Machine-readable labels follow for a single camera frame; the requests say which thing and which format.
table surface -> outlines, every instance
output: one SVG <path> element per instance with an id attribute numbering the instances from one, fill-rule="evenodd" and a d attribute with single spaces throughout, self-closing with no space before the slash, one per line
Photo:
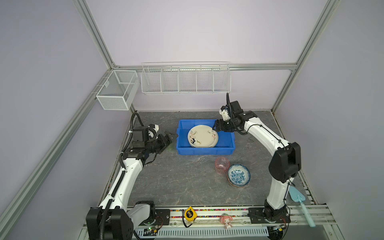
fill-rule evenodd
<path id="1" fill-rule="evenodd" d="M 257 116 L 272 131 L 280 135 L 275 120 L 268 111 L 257 111 Z M 218 112 L 140 112 L 145 126 L 158 124 L 159 133 L 176 133 L 180 119 L 219 119 Z M 272 156 L 251 134 L 242 136 L 235 132 L 236 149 L 232 155 L 179 155 L 176 142 L 153 163 L 145 165 L 133 186 L 128 206 L 141 200 L 152 200 L 157 207 L 171 206 L 232 206 L 264 205 L 269 194 L 272 176 L 268 165 Z M 231 186 L 225 175 L 215 172 L 215 160 L 226 157 L 231 164 L 241 163 L 250 173 L 251 180 L 245 187 Z M 305 194 L 298 176 L 293 183 Z M 299 204 L 287 197 L 287 204 Z"/>

white wire shelf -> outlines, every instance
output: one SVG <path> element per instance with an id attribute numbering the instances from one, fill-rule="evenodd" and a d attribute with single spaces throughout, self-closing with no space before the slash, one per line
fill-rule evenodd
<path id="1" fill-rule="evenodd" d="M 228 93 L 231 75 L 227 62 L 143 63 L 144 94 Z"/>
<path id="2" fill-rule="evenodd" d="M 139 85 L 136 71 L 113 70 L 96 97 L 105 110 L 129 110 Z"/>

blue and white bowl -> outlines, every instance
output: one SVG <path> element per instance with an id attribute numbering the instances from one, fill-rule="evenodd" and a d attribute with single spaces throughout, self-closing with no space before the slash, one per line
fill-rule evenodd
<path id="1" fill-rule="evenodd" d="M 235 163 L 229 167 L 227 179 L 232 186 L 244 187 L 251 180 L 251 174 L 243 164 Z"/>

red wire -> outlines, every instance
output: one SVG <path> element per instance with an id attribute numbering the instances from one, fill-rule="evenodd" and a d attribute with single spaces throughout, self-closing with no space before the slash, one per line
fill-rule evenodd
<path id="1" fill-rule="evenodd" d="M 155 217 L 155 219 L 158 218 L 158 217 L 161 218 L 161 226 L 158 228 L 158 230 L 159 230 L 163 226 L 164 219 L 162 217 L 160 217 L 160 216 Z"/>
<path id="2" fill-rule="evenodd" d="M 283 220 L 285 227 L 287 227 L 287 223 L 285 222 L 285 219 L 282 216 L 280 216 L 280 218 Z"/>

pink figurine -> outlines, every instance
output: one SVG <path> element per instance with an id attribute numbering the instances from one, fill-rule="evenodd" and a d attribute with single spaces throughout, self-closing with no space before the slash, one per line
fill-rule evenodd
<path id="1" fill-rule="evenodd" d="M 225 229 L 229 229 L 232 227 L 230 223 L 232 220 L 233 218 L 229 215 L 224 215 L 220 218 L 220 222 L 225 224 Z"/>

